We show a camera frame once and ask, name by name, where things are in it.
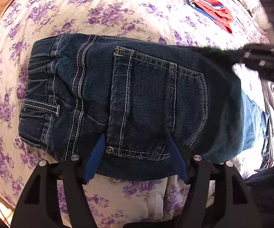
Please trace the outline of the dark blue denim jeans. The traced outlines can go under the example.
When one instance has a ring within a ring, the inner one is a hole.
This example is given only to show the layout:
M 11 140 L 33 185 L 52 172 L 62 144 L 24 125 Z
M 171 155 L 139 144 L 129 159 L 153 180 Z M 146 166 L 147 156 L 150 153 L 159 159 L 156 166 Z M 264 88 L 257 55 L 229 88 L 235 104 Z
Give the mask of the dark blue denim jeans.
M 262 146 L 267 119 L 226 52 L 78 33 L 34 43 L 18 133 L 58 162 L 103 136 L 97 174 L 151 181 L 175 174 L 168 135 L 223 163 Z

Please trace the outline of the grey sweatpants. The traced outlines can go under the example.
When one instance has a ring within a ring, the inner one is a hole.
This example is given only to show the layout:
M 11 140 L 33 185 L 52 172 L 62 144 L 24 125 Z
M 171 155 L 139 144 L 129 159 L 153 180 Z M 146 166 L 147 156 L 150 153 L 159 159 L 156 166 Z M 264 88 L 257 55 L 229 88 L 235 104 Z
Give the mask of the grey sweatpants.
M 262 149 L 261 169 L 268 169 L 274 165 L 274 83 L 261 80 L 265 102 L 265 112 L 268 114 L 266 142 Z

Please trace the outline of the red folded shorts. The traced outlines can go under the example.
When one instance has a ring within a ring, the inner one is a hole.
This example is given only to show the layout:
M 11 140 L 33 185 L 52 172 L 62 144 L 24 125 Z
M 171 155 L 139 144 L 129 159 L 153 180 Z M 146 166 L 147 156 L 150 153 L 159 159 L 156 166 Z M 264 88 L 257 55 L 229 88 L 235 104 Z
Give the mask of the red folded shorts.
M 234 18 L 230 10 L 217 0 L 187 0 L 187 3 L 199 13 L 211 19 L 221 29 L 232 34 L 230 23 Z

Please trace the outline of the purple floral bed sheet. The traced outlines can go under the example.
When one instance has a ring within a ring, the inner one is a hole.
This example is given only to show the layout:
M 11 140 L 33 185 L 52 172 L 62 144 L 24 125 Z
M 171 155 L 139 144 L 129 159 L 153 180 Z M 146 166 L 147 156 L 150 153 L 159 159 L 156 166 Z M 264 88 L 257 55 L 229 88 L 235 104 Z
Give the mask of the purple floral bed sheet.
M 193 10 L 186 0 L 14 0 L 0 18 L 0 196 L 15 207 L 38 161 L 54 162 L 18 136 L 35 41 L 63 33 L 94 33 L 224 49 L 270 43 L 240 3 L 218 1 L 234 17 L 232 34 Z M 95 176 L 83 188 L 99 227 L 172 219 L 181 212 L 189 190 L 176 176 L 141 183 Z

